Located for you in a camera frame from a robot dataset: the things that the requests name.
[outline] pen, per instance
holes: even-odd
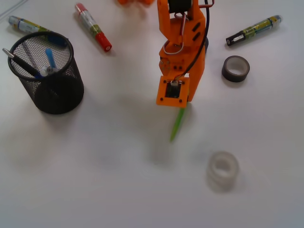
[[[110,51],[112,48],[112,44],[105,37],[104,33],[97,25],[89,11],[87,11],[87,9],[81,3],[77,3],[75,5],[75,8],[79,14],[81,22],[90,31],[95,40],[97,40],[97,42],[101,45],[105,52]]]
[[[16,62],[23,69],[25,69],[29,74],[33,75],[35,78],[42,78],[41,74],[35,68],[33,68],[30,64],[28,64],[27,62],[25,62],[23,59],[21,59],[18,56],[10,53],[10,51],[8,51],[5,48],[3,48],[2,50],[4,51],[4,53],[9,58],[11,58],[12,60],[14,60],[14,62]]]
[[[175,136],[176,136],[176,134],[179,130],[181,120],[182,120],[182,117],[184,116],[185,110],[186,110],[185,108],[181,108],[180,111],[179,111],[179,114],[177,115],[175,124],[174,124],[173,129],[172,129],[170,142],[172,142],[174,140],[174,138],[175,138]]]
[[[46,49],[46,55],[47,55],[47,58],[48,58],[48,61],[49,61],[49,64],[50,64],[51,68],[56,68],[56,64],[55,64],[55,60],[54,60],[52,50],[47,48]]]
[[[14,27],[15,29],[18,29],[20,31],[26,32],[26,33],[33,33],[33,32],[51,32],[51,30],[42,27],[40,25],[37,25],[33,22],[30,22],[28,20],[25,20],[23,18],[18,18],[15,16],[9,16],[8,17],[9,24]],[[52,42],[54,44],[60,45],[60,46],[67,46],[67,43],[64,39],[59,38],[57,36],[48,35],[46,36],[46,40],[49,42]]]
[[[241,42],[245,39],[249,39],[254,37],[256,34],[267,31],[269,29],[277,27],[282,21],[282,17],[280,15],[275,15],[270,18],[267,18],[251,27],[248,27],[237,34],[226,38],[226,42],[228,46],[234,45],[238,42]]]

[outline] mesh pen holder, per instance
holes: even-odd
[[[38,109],[49,114],[63,114],[79,105],[84,95],[70,41],[54,32],[36,32],[24,36],[10,52],[22,58],[37,71],[49,66],[46,48],[53,51],[59,71],[43,78],[35,78],[9,58],[11,71],[19,77]]]

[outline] blue object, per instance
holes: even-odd
[[[50,64],[51,68],[56,68],[56,64],[55,64],[55,60],[54,60],[52,50],[47,48],[46,49],[46,55],[47,55],[47,58],[48,58],[48,61],[49,61],[49,64]]]

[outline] orange object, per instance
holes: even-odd
[[[183,17],[176,15],[170,18],[168,0],[157,0],[160,31],[168,39],[160,51],[160,69],[163,74],[160,80],[157,101],[158,105],[186,107],[186,101],[191,102],[199,85],[201,76],[205,69],[205,47],[189,73],[189,78],[181,76],[185,69],[194,60],[205,35],[205,17],[200,10],[199,0],[192,1],[192,7],[183,15],[184,29],[181,34]],[[184,82],[181,84],[178,97],[168,97],[168,87],[163,83],[166,81]]]
[[[132,1],[134,1],[134,0],[118,0],[118,2],[122,5],[125,5],[129,2],[132,2]],[[154,0],[138,0],[138,1],[143,3],[143,4],[146,4],[146,5],[151,5],[154,2]]]

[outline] white table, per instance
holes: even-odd
[[[0,55],[0,226],[302,228],[304,2],[216,2],[205,72],[172,144],[178,109],[155,104],[165,42],[156,3],[84,3],[111,54],[79,25],[73,0],[29,0],[12,13],[69,38],[85,96],[68,114],[42,113]],[[226,37],[275,14],[284,17],[277,31],[225,46]],[[6,21],[0,32],[7,49],[23,36]],[[251,66],[240,85],[221,76],[231,55]],[[205,182],[208,158],[221,150],[240,163],[226,194]]]

